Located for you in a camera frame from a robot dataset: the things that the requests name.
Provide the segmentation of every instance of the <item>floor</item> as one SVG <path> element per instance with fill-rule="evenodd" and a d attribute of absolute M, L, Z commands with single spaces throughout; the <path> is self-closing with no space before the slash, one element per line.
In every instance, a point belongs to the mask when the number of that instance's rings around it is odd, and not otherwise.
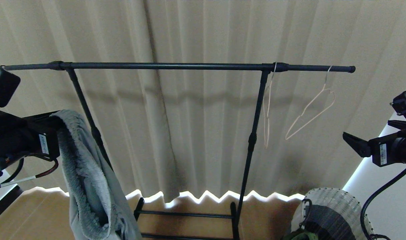
<path fill-rule="evenodd" d="M 128 195 L 130 207 L 135 206 L 139 193 Z M 200 204 L 188 196 L 178 197 L 174 206 L 167 208 L 163 198 L 146 201 L 144 210 L 180 211 L 195 213 L 230 214 L 233 196 L 216 202 L 209 196 Z M 267 199 L 250 196 L 244 202 L 239 234 L 242 240 L 280 239 L 287 230 L 299 199 L 284 201 L 276 194 Z M 0 215 L 0 240 L 63 239 L 73 240 L 69 227 L 69 197 L 59 188 L 45 190 L 36 187 L 25 191 Z M 138 220 L 142 233 L 176 234 L 199 237 L 232 237 L 231 220 L 201 217 L 173 217 L 141 214 Z"/>

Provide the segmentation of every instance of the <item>black baseboard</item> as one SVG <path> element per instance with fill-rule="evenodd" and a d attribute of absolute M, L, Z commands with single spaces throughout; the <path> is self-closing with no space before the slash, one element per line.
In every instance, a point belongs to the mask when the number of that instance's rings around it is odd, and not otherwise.
<path fill-rule="evenodd" d="M 6 196 L 0 200 L 0 214 L 4 212 L 21 194 L 22 189 L 19 186 L 14 187 Z"/>

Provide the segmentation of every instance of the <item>beige curtain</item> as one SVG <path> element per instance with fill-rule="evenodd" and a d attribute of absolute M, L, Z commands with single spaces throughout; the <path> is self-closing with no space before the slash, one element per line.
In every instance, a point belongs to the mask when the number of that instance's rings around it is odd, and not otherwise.
<path fill-rule="evenodd" d="M 342 187 L 361 160 L 342 132 L 378 136 L 406 89 L 406 1 L 0 1 L 0 64 L 54 60 L 355 65 L 329 75 L 334 106 L 288 141 L 325 73 L 275 74 L 270 142 L 261 118 L 247 192 Z M 5 111 L 81 112 L 66 73 L 14 73 L 22 82 Z M 125 193 L 240 191 L 259 72 L 77 73 Z M 297 124 L 330 102 L 322 95 Z M 20 176 L 50 166 L 26 159 Z M 66 190 L 61 170 L 23 187 L 36 185 Z"/>

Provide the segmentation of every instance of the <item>brown floor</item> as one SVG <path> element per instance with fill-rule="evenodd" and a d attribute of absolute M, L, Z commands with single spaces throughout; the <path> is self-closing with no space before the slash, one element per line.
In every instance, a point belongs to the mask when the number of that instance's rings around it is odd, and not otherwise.
<path fill-rule="evenodd" d="M 132 209 L 139 200 L 138 194 L 130 197 Z M 231 201 L 227 196 L 217 203 L 206 196 L 200 204 L 189 197 L 179 197 L 175 206 L 165 209 L 163 198 L 146 203 L 144 210 L 181 211 L 195 213 L 230 214 Z M 244 202 L 239 226 L 240 239 L 280 239 L 292 219 L 300 201 L 282 201 L 276 195 L 267 201 L 251 196 Z M 25 191 L 0 215 L 0 240 L 73 240 L 69 227 L 69 197 L 60 190 L 45 191 L 34 188 Z M 141 214 L 138 225 L 143 233 L 176 234 L 199 237 L 232 237 L 231 220 L 201 217 L 172 217 Z"/>

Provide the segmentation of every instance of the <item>green cloth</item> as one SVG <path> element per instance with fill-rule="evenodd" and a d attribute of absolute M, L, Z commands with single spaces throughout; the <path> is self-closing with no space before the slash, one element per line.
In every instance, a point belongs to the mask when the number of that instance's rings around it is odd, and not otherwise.
<path fill-rule="evenodd" d="M 298 229 L 282 237 L 282 240 L 318 240 L 318 239 L 319 237 L 317 237 L 316 234 L 305 231 L 303 229 Z"/>

